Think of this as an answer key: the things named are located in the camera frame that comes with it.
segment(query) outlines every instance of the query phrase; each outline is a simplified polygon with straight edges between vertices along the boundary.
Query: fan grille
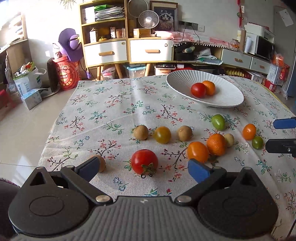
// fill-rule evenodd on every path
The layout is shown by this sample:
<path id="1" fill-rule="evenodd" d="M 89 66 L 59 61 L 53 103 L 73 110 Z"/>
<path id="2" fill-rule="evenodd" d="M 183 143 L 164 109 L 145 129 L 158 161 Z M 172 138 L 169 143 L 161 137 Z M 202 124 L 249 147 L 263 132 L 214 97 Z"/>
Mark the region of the fan grille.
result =
<path id="1" fill-rule="evenodd" d="M 155 28 L 159 23 L 159 16 L 156 12 L 147 10 L 139 15 L 139 24 L 143 28 Z"/>
<path id="2" fill-rule="evenodd" d="M 138 18 L 143 11 L 148 9 L 148 3 L 145 0 L 129 0 L 128 2 L 128 13 L 134 18 Z"/>

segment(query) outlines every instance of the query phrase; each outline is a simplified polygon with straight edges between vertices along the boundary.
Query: ribbed white bowl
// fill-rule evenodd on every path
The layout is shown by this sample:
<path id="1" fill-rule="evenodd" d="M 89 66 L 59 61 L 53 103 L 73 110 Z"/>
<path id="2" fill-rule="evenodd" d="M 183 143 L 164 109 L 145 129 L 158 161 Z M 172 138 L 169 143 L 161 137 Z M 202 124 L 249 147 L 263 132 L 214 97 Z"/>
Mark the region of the ribbed white bowl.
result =
<path id="1" fill-rule="evenodd" d="M 216 86 L 213 96 L 196 98 L 191 94 L 191 86 L 205 80 L 212 81 Z M 170 73 L 166 77 L 167 84 L 179 94 L 198 103 L 221 108 L 229 108 L 240 105 L 244 101 L 242 92 L 227 80 L 210 73 L 197 70 L 179 70 Z"/>

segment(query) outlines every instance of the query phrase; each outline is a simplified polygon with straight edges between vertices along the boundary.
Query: floral tablecloth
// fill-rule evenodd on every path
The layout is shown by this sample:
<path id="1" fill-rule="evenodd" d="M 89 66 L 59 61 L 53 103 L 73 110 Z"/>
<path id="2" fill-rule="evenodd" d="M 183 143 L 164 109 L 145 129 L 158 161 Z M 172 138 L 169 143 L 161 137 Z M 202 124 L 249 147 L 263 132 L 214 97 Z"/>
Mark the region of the floral tablecloth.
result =
<path id="1" fill-rule="evenodd" d="M 118 195 L 170 195 L 174 199 L 196 185 L 187 170 L 186 149 L 190 142 L 179 141 L 177 129 L 190 126 L 194 134 L 191 141 L 204 143 L 213 133 L 231 133 L 235 144 L 219 157 L 216 165 L 230 172 L 239 172 L 244 166 L 255 170 L 279 208 L 272 235 L 286 237 L 296 215 L 295 159 L 287 154 L 269 154 L 265 149 L 255 150 L 241 133 L 246 124 L 253 123 L 265 142 L 296 138 L 294 129 L 273 127 L 274 119 L 294 115 L 257 83 L 238 77 L 224 78 L 242 91 L 244 102 L 240 106 L 222 109 L 195 103 L 169 88 L 165 76 L 79 81 L 54 124 L 39 165 L 57 171 L 99 154 L 105 158 L 107 169 L 96 175 L 91 184 L 113 199 Z M 214 129 L 211 117 L 215 114 L 224 116 L 225 131 Z M 138 125 L 148 127 L 148 140 L 133 137 L 133 129 Z M 171 130 L 169 144 L 160 145 L 151 137 L 158 126 Z M 150 149 L 158 157 L 158 170 L 152 178 L 142 179 L 131 169 L 130 158 L 140 149 Z"/>

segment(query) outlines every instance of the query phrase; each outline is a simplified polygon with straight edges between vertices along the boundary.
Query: cat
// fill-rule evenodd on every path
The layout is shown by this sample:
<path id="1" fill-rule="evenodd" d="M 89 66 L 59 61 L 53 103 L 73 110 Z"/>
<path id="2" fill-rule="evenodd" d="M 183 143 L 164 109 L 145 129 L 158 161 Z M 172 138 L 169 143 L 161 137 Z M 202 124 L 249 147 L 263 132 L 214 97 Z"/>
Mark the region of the cat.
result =
<path id="1" fill-rule="evenodd" d="M 161 10 L 157 29 L 163 31 L 174 31 L 174 18 L 171 13 L 167 11 L 163 12 Z"/>

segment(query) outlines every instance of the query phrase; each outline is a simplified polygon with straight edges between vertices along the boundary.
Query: orange tomato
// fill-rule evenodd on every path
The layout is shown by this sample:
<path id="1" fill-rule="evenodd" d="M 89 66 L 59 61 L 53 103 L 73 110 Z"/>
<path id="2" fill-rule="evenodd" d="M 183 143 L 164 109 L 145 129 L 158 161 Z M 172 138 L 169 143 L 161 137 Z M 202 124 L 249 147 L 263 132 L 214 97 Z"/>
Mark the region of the orange tomato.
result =
<path id="1" fill-rule="evenodd" d="M 206 95 L 212 96 L 215 94 L 216 86 L 213 82 L 205 80 L 203 84 L 205 85 Z"/>
<path id="2" fill-rule="evenodd" d="M 207 147 L 201 142 L 191 142 L 187 148 L 188 160 L 195 159 L 201 163 L 205 163 L 209 158 Z"/>
<path id="3" fill-rule="evenodd" d="M 242 130 L 242 136 L 245 138 L 245 140 L 251 141 L 255 137 L 256 131 L 256 126 L 253 124 L 247 124 Z"/>
<path id="4" fill-rule="evenodd" d="M 227 142 L 221 134 L 213 134 L 207 140 L 207 149 L 211 155 L 222 156 L 225 154 Z"/>

